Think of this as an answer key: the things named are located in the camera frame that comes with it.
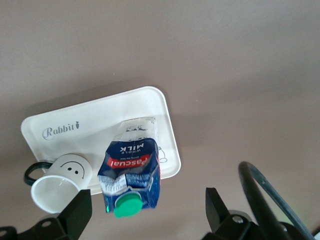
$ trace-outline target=beige surface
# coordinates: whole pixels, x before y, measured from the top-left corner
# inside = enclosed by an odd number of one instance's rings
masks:
[[[181,170],[133,218],[93,196],[80,239],[201,239],[206,187],[251,214],[241,161],[320,225],[319,12],[298,0],[1,1],[0,226],[21,232],[46,215],[22,180],[35,161],[24,118],[148,85],[167,97]]]

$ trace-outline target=white mug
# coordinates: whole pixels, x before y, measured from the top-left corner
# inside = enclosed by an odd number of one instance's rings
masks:
[[[48,169],[38,180],[29,175],[35,169]],[[62,210],[92,177],[92,167],[86,159],[75,154],[60,156],[54,163],[36,162],[24,173],[24,182],[31,187],[31,197],[42,210],[55,214]]]

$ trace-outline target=red label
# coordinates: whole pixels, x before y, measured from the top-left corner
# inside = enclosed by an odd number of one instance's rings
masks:
[[[126,168],[136,168],[145,165],[150,158],[150,155],[143,155],[137,159],[129,159],[129,160],[118,160],[112,157],[109,157],[108,164],[113,169],[126,169]]]

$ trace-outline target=milk carton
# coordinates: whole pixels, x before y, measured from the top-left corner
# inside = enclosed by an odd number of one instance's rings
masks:
[[[98,172],[106,212],[129,217],[155,208],[160,194],[158,132],[154,117],[123,121]]]

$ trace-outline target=smiley face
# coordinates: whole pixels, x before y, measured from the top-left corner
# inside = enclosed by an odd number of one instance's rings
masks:
[[[75,175],[85,178],[85,168],[77,161],[68,161],[60,166],[60,168],[66,169],[68,172],[73,172]]]

